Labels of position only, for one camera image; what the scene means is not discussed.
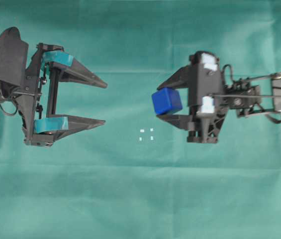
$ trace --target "green cloth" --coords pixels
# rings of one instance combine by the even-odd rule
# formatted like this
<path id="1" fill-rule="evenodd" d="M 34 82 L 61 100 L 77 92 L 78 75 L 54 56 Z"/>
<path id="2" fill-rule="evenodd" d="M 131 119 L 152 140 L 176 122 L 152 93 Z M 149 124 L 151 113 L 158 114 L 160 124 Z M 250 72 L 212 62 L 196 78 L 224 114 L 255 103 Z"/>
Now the green cloth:
<path id="1" fill-rule="evenodd" d="M 281 124 L 230 111 L 218 144 L 186 143 L 151 102 L 198 50 L 237 79 L 281 71 L 281 0 L 0 0 L 11 26 L 28 62 L 62 45 L 108 88 L 60 83 L 57 113 L 106 124 L 51 148 L 0 112 L 0 239 L 281 239 Z"/>

